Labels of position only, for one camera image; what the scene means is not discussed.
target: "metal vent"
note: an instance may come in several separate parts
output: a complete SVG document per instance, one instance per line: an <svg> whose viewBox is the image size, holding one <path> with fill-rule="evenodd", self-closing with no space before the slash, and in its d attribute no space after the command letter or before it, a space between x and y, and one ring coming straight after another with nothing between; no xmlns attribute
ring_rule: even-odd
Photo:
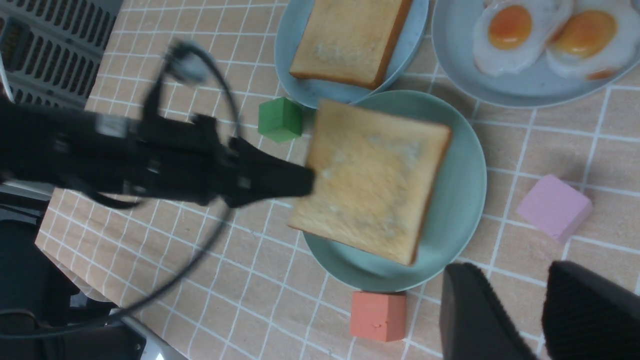
<svg viewBox="0 0 640 360"><path fill-rule="evenodd" d="M16 101L83 108L122 0L4 0L0 53Z"/></svg>

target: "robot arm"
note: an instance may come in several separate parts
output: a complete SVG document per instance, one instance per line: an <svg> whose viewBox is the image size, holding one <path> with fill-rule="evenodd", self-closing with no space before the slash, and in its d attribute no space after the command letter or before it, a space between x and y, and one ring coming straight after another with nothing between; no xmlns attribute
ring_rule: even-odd
<svg viewBox="0 0 640 360"><path fill-rule="evenodd" d="M176 73L175 64L189 55L190 46L173 48L141 120L0 100L0 181L51 183L112 208L136 203L102 193L203 206L220 196L232 208L308 195L311 170L270 156L241 137L222 144L215 118L196 114L180 122L159 115L164 76Z"/></svg>

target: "green cube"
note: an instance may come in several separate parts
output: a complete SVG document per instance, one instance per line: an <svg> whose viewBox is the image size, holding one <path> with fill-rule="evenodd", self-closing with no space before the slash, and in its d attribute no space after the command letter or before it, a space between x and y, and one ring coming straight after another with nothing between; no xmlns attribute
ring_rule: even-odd
<svg viewBox="0 0 640 360"><path fill-rule="evenodd" d="M302 107L281 97L260 104L258 133L275 142L285 142L302 135Z"/></svg>

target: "gray plate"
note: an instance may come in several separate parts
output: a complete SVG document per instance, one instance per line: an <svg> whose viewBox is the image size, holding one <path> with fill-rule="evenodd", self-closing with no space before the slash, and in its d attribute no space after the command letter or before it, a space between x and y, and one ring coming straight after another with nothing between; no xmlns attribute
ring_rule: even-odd
<svg viewBox="0 0 640 360"><path fill-rule="evenodd" d="M393 293L434 277L467 246L486 196L486 163L480 141L465 118L437 97L409 90L368 97L357 106L448 125L451 145L438 171L413 266L305 233L314 257L336 279L364 291Z"/></svg>
<svg viewBox="0 0 640 360"><path fill-rule="evenodd" d="M640 10L640 0L633 0ZM474 65L471 33L482 14L480 0L438 0L433 9L431 33L440 66L451 81L476 99L499 106L533 108L557 105L596 92L640 63L640 47L634 61L613 78L599 81L564 79L553 73L542 56L517 75L494 78Z"/></svg>
<svg viewBox="0 0 640 360"><path fill-rule="evenodd" d="M287 5L276 36L275 65L278 79L289 96L300 104L315 109L320 98L350 104L388 88L409 66L422 43L422 34L429 13L429 0L413 0L391 57L385 82L373 91L330 81L298 80L289 74L313 7L313 0L291 0Z"/></svg>

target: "mint green plate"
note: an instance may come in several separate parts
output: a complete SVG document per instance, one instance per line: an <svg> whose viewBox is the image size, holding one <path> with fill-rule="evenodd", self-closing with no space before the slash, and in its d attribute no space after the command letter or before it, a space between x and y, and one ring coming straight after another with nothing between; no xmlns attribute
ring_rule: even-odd
<svg viewBox="0 0 640 360"><path fill-rule="evenodd" d="M476 231L486 197L484 154L465 118L437 97L398 90L373 95L357 106L428 119L453 130L413 266L403 266L335 241L304 234L318 263L339 281L378 293L408 290L439 274L458 257Z"/></svg>

